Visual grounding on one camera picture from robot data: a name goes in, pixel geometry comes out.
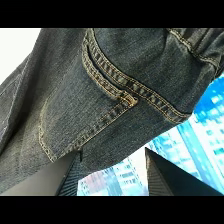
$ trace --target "jeans pocket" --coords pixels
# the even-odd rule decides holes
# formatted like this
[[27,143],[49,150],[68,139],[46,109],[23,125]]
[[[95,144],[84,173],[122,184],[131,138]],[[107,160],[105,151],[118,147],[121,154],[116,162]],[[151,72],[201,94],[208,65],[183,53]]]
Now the jeans pocket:
[[138,99],[113,85],[100,71],[83,40],[73,69],[46,99],[39,118],[39,142],[54,162],[104,130]]

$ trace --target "denim fabric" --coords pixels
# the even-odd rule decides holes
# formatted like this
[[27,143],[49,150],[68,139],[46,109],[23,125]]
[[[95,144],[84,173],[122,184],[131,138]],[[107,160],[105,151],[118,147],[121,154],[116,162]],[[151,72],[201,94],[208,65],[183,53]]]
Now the denim fabric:
[[189,118],[223,54],[224,29],[42,29],[0,86],[0,193],[72,150],[78,179],[120,162]]

